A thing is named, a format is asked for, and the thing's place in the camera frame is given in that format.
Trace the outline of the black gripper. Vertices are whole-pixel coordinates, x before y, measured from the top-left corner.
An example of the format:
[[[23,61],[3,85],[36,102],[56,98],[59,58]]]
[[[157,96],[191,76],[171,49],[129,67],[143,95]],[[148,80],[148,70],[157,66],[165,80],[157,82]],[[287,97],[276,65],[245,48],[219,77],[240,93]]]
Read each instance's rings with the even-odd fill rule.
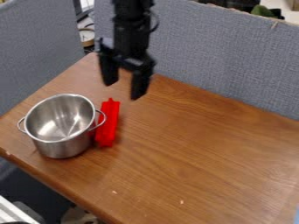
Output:
[[[103,82],[111,86],[117,82],[117,68],[135,70],[131,81],[131,99],[147,93],[153,74],[155,59],[148,54],[149,35],[156,30],[151,25],[151,12],[136,17],[115,15],[113,36],[97,40],[97,56]]]

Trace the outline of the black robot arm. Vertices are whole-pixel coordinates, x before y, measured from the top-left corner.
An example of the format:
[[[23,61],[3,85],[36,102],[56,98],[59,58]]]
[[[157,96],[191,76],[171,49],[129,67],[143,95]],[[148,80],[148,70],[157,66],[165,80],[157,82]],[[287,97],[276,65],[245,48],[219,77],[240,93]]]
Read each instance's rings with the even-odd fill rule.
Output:
[[[155,59],[147,52],[149,34],[159,26],[151,27],[155,15],[151,7],[155,4],[153,0],[112,0],[112,4],[113,38],[101,37],[97,40],[101,78],[104,84],[111,86],[119,80],[117,70],[124,68],[131,71],[129,98],[136,100],[147,93],[155,69]]]

